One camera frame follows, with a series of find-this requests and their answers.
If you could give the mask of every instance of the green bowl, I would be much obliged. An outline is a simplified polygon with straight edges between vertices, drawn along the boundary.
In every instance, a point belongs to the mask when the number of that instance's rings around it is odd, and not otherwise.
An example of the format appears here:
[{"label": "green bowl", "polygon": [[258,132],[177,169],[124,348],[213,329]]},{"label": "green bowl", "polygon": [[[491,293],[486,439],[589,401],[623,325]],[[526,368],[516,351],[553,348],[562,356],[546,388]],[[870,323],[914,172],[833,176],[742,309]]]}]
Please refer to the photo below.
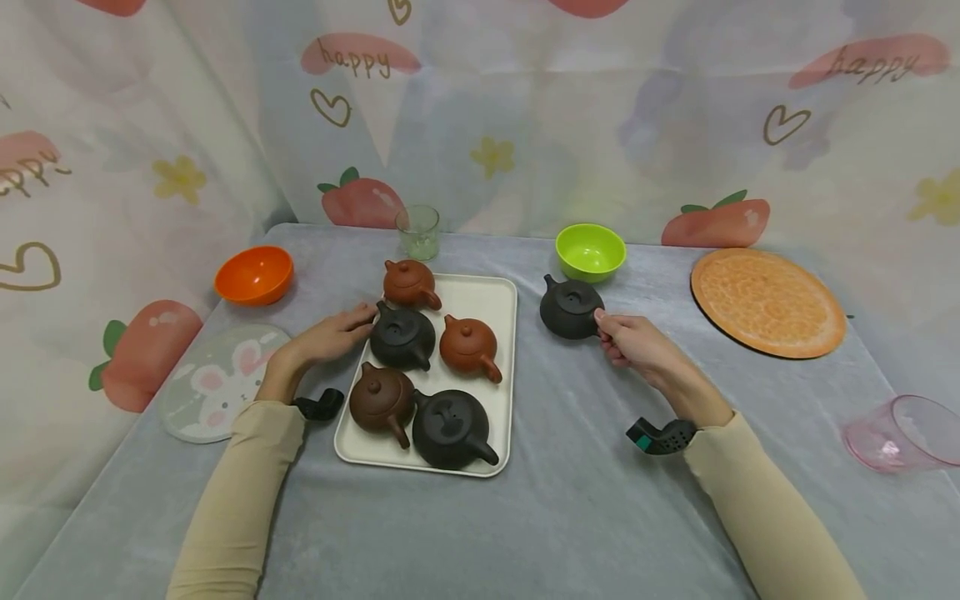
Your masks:
[{"label": "green bowl", "polygon": [[578,223],[557,235],[557,256],[564,275],[597,283],[613,275],[627,259],[627,245],[612,229]]}]

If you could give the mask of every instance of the black wrist device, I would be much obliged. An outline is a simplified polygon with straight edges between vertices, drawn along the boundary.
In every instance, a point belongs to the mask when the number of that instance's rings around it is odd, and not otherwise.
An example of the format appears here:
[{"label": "black wrist device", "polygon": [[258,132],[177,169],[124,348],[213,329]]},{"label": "black wrist device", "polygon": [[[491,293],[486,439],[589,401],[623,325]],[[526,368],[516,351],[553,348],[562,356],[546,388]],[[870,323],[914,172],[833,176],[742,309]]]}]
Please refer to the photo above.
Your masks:
[{"label": "black wrist device", "polygon": [[686,448],[697,433],[697,426],[689,420],[674,419],[662,429],[640,417],[627,430],[627,437],[647,454],[673,454]]},{"label": "black wrist device", "polygon": [[344,405],[344,393],[333,388],[326,388],[320,399],[312,400],[308,397],[299,397],[294,400],[294,406],[307,420],[333,420]]}]

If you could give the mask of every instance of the glass cup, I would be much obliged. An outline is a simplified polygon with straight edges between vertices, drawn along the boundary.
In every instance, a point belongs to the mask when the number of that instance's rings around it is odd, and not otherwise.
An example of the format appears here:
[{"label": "glass cup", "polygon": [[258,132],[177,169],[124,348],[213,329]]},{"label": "glass cup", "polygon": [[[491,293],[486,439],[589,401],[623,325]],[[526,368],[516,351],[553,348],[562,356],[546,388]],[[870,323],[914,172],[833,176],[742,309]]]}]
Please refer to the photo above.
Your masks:
[{"label": "glass cup", "polygon": [[400,232],[400,244],[407,256],[426,261],[440,251],[437,230],[440,213],[433,206],[412,204],[400,210],[396,216],[396,230]]},{"label": "glass cup", "polygon": [[843,440],[881,473],[960,467],[960,415],[921,396],[897,396],[848,423]]}]

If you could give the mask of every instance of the bunny coaster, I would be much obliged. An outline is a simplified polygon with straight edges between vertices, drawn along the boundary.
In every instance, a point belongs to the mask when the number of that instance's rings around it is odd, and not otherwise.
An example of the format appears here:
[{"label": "bunny coaster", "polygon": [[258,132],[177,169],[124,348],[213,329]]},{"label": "bunny coaster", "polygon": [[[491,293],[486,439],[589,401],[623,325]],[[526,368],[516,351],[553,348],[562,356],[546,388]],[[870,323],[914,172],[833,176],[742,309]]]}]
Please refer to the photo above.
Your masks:
[{"label": "bunny coaster", "polygon": [[289,341],[272,325],[245,324],[188,350],[154,399],[167,432],[192,444],[229,438],[263,382],[267,359]]}]

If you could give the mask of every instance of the reddish-brown teapot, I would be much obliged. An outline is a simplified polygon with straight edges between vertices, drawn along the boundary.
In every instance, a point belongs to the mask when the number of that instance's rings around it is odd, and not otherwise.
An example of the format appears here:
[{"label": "reddish-brown teapot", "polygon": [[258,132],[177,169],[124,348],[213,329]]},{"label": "reddish-brown teapot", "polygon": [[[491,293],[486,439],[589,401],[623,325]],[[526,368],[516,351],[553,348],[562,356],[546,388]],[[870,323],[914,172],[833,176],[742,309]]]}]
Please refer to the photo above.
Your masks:
[{"label": "reddish-brown teapot", "polygon": [[383,296],[387,300],[408,308],[429,306],[440,310],[440,297],[434,292],[436,283],[433,272],[416,260],[388,260],[384,263],[387,274],[383,277]]},{"label": "reddish-brown teapot", "polygon": [[360,427],[372,433],[394,434],[404,450],[410,439],[403,430],[414,416],[414,384],[396,369],[378,369],[364,362],[362,374],[350,391],[350,415]]},{"label": "reddish-brown teapot", "polygon": [[452,371],[469,375],[482,372],[493,383],[503,381],[503,374],[493,362],[496,336],[490,327],[476,319],[444,317],[446,329],[440,336],[440,357]]}]

